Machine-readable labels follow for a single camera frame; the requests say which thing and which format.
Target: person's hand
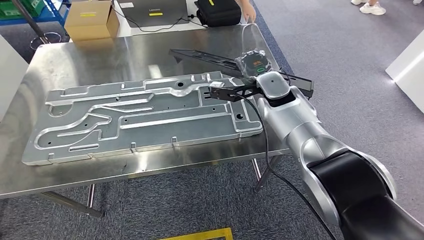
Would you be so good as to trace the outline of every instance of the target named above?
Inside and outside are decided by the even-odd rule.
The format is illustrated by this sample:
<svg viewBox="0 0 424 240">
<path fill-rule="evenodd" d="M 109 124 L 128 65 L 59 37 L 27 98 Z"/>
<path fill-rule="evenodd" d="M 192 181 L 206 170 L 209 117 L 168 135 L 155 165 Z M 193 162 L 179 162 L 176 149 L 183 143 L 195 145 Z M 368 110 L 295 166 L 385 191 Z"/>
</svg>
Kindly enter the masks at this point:
<svg viewBox="0 0 424 240">
<path fill-rule="evenodd" d="M 243 17 L 246 22 L 251 19 L 252 23 L 255 22 L 256 19 L 256 11 L 249 0 L 241 0 L 241 10 L 243 11 Z"/>
</svg>

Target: yellow tape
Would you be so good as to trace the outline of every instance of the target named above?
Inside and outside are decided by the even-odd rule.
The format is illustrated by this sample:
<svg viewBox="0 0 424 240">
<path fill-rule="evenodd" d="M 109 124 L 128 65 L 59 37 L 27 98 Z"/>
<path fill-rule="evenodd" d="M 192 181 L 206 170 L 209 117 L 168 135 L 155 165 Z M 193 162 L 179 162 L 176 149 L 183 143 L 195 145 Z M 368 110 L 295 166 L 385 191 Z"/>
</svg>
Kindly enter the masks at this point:
<svg viewBox="0 0 424 240">
<path fill-rule="evenodd" d="M 163 13 L 162 12 L 156 12 L 156 13 L 149 13 L 149 16 L 162 16 Z"/>
<path fill-rule="evenodd" d="M 221 228 L 212 231 L 204 231 L 198 232 L 183 236 L 175 236 L 170 238 L 164 238 L 161 240 L 209 240 L 209 239 L 217 239 L 217 238 L 225 238 L 225 240 L 233 240 L 233 234 L 231 233 L 231 228 Z"/>
<path fill-rule="evenodd" d="M 79 14 L 80 17 L 95 17 L 96 13 L 95 12 L 83 12 Z"/>
</svg>

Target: yellow frame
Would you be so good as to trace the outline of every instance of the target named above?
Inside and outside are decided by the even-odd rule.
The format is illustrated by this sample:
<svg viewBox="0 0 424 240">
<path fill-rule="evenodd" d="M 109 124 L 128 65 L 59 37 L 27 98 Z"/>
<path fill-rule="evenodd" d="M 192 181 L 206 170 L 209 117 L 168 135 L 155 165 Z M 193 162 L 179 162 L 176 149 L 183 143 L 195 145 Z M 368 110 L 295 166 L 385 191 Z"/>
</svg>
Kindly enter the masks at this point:
<svg viewBox="0 0 424 240">
<path fill-rule="evenodd" d="M 209 240 L 216 238 L 225 238 L 225 240 L 233 240 L 233 234 L 231 233 L 231 228 L 221 228 L 211 231 L 204 231 L 198 233 L 192 233 L 182 236 L 174 236 L 170 238 L 164 238 L 161 240 Z"/>
</svg>

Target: person's foot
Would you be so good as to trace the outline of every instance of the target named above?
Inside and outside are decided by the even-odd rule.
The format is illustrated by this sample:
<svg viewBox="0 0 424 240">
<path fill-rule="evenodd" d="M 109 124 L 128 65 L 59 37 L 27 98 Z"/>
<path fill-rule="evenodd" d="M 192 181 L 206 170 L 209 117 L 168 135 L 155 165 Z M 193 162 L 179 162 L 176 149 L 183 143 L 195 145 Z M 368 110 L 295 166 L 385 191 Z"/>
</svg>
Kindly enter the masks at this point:
<svg viewBox="0 0 424 240">
<path fill-rule="evenodd" d="M 386 9 L 382 8 L 378 2 L 372 6 L 367 2 L 359 10 L 363 14 L 383 15 L 386 13 Z"/>
<path fill-rule="evenodd" d="M 368 0 L 352 0 L 350 1 L 350 3 L 352 3 L 353 5 L 359 5 L 359 4 L 364 4 L 367 3 Z"/>
</svg>

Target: green bin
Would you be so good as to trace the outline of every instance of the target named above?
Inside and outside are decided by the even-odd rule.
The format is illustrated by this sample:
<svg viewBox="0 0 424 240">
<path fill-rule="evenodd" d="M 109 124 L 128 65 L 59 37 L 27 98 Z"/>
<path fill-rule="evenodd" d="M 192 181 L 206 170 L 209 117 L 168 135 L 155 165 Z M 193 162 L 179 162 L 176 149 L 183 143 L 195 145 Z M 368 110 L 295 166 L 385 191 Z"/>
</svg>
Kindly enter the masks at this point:
<svg viewBox="0 0 424 240">
<path fill-rule="evenodd" d="M 45 7 L 43 0 L 20 0 L 22 5 L 32 17 L 40 15 Z M 21 13 L 10 0 L 0 0 L 0 19 L 19 19 Z"/>
</svg>

